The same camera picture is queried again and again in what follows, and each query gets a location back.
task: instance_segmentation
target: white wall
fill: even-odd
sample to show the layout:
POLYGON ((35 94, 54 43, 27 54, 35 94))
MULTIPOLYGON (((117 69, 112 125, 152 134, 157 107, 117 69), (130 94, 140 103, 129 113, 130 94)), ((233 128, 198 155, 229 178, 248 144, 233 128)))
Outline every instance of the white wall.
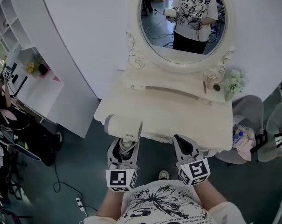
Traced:
MULTIPOLYGON (((249 78, 242 95, 265 99, 282 80, 282 0, 233 0, 234 63, 249 78)), ((53 21, 98 98, 127 61, 129 0, 45 0, 53 21)))
POLYGON ((282 81, 282 0, 233 0, 234 63, 247 73, 243 95, 266 99, 282 81))
POLYGON ((129 0, 45 0, 75 63, 98 98, 126 63, 129 0))

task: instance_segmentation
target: vanity table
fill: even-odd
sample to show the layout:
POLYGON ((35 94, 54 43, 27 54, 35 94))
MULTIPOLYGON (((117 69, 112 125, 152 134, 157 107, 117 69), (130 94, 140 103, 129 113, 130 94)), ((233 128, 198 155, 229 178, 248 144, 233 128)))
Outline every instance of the vanity table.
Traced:
POLYGON ((140 25, 141 2, 131 0, 130 4, 127 67, 112 84, 94 118, 102 124, 110 114, 141 119, 142 137, 172 143, 173 135, 185 135, 203 151, 209 151, 206 156, 230 150, 232 102, 225 100, 224 76, 234 52, 233 3, 222 0, 224 32, 211 53, 202 55, 152 44, 140 25))

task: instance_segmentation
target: shoe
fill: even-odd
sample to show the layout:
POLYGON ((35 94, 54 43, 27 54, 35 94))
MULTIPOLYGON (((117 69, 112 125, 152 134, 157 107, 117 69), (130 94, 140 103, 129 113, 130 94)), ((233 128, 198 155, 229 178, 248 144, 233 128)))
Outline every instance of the shoe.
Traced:
POLYGON ((61 132, 57 132, 56 136, 59 138, 60 143, 63 141, 63 136, 61 132))
POLYGON ((169 180, 169 173, 165 170, 160 171, 159 175, 158 175, 158 180, 169 180))

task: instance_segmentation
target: power strip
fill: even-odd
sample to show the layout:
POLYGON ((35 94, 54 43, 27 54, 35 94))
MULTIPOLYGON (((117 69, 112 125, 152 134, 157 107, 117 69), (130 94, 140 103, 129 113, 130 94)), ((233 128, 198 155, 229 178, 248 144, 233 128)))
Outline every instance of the power strip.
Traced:
POLYGON ((83 212, 86 211, 86 209, 85 209, 85 207, 84 207, 84 205, 83 205, 83 203, 82 203, 82 201, 81 201, 81 199, 79 197, 76 198, 76 203, 79 206, 81 211, 83 211, 83 212))

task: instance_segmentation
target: flower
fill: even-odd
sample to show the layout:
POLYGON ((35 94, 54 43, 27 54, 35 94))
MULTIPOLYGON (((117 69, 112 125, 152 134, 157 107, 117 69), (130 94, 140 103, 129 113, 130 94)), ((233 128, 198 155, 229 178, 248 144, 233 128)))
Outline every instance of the flower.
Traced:
POLYGON ((248 81, 241 70, 232 70, 231 78, 227 81, 227 86, 232 93, 242 92, 248 81))

